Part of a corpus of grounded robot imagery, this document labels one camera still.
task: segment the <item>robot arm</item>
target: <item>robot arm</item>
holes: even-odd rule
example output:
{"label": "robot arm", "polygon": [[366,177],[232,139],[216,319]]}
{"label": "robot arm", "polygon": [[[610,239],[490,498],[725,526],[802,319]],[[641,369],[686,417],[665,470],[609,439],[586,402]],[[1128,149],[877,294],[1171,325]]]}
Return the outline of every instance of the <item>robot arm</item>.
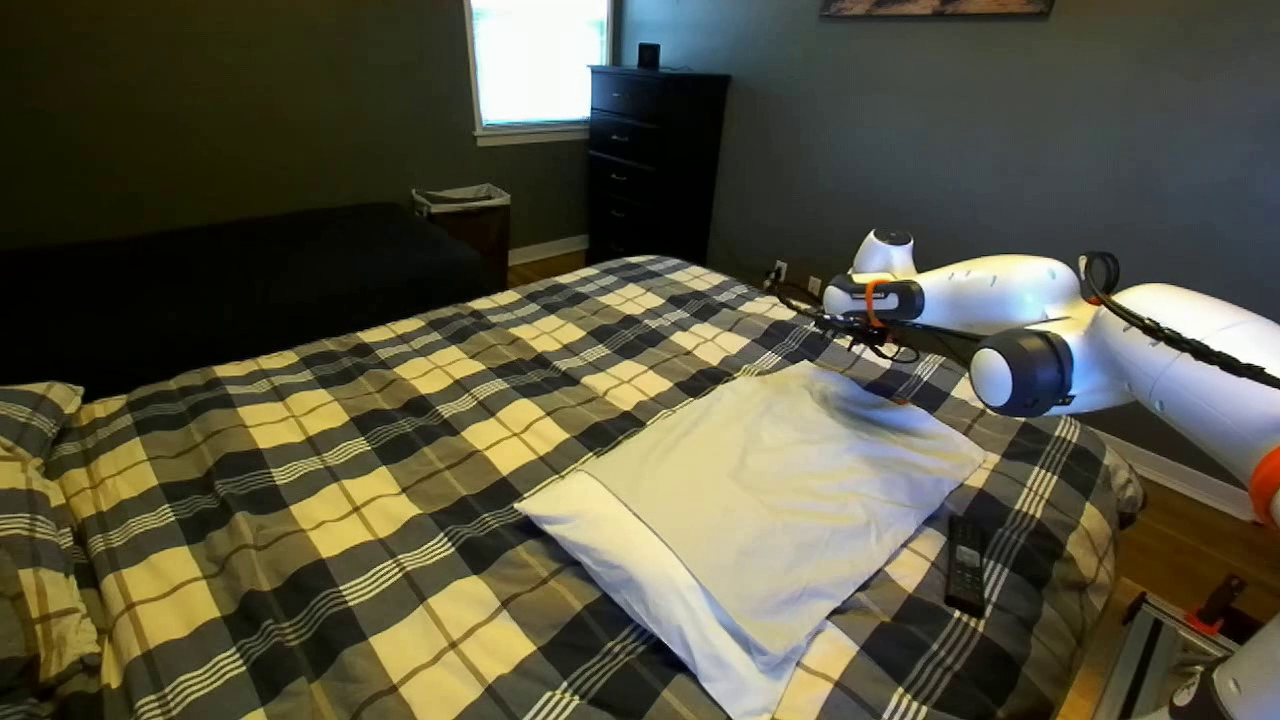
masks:
{"label": "robot arm", "polygon": [[1144,406],[1221,460],[1264,526],[1280,526],[1280,325],[1267,318],[1176,286],[1135,286],[1099,308],[1049,256],[917,271],[910,239],[868,234],[850,271],[822,289],[822,330],[865,325],[980,338],[967,380],[1006,417]]}

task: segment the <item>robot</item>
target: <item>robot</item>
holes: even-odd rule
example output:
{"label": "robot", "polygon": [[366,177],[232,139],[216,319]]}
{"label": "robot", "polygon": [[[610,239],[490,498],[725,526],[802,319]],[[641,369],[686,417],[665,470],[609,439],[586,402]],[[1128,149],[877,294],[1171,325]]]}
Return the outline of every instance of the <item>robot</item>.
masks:
{"label": "robot", "polygon": [[[1115,294],[1115,282],[1112,256],[1078,269],[977,256],[917,271],[910,235],[871,229],[850,269],[822,286],[816,325],[857,342],[886,330],[977,338],[972,394],[1003,417],[1144,406],[1249,490],[1260,526],[1280,526],[1280,325],[1191,289]],[[1236,720],[1280,716],[1275,659],[1280,615],[1199,693]]]}

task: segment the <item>white pillowcase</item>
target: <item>white pillowcase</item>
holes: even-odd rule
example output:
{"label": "white pillowcase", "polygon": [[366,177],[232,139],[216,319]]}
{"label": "white pillowcase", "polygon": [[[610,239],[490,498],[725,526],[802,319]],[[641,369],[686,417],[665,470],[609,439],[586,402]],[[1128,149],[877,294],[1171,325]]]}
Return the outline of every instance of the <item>white pillowcase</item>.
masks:
{"label": "white pillowcase", "polygon": [[984,454],[812,365],[743,375],[519,502],[730,716]]}

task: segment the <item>plaid bedspread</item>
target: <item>plaid bedspread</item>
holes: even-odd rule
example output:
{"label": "plaid bedspread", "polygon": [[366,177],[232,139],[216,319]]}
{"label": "plaid bedspread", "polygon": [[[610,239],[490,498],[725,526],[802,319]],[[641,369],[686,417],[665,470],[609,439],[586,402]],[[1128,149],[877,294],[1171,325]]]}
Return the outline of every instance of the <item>plaid bedspread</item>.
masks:
{"label": "plaid bedspread", "polygon": [[989,450],[948,509],[984,515],[991,547],[967,621],[940,599],[929,520],[835,607],[777,716],[1049,716],[1115,576],[1123,464],[1074,421],[984,414],[948,360],[886,369],[657,256],[84,406],[42,471],[90,565],[112,708],[718,716],[510,502],[797,360]]}

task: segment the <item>wooden dresser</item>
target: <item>wooden dresser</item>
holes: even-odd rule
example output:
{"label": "wooden dresser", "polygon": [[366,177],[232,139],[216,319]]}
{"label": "wooden dresser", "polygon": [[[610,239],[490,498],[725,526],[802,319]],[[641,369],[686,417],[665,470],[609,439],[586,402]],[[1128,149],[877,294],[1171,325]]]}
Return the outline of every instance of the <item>wooden dresser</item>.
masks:
{"label": "wooden dresser", "polygon": [[702,266],[729,76],[591,68],[586,262]]}

